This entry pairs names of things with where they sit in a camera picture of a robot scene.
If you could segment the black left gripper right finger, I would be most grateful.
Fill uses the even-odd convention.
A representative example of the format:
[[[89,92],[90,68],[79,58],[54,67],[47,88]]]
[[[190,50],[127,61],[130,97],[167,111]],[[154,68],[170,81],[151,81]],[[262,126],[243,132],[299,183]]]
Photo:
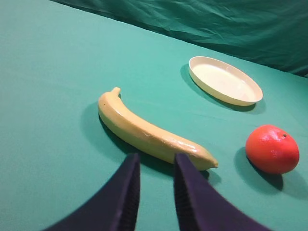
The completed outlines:
[[[185,154],[175,156],[174,199],[181,231],[268,231],[222,197]]]

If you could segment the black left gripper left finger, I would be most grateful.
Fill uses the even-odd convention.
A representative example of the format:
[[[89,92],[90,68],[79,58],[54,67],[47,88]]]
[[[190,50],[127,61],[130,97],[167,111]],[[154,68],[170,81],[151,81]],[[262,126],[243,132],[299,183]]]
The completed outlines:
[[[47,231],[133,231],[140,202],[140,156],[130,154],[85,204]]]

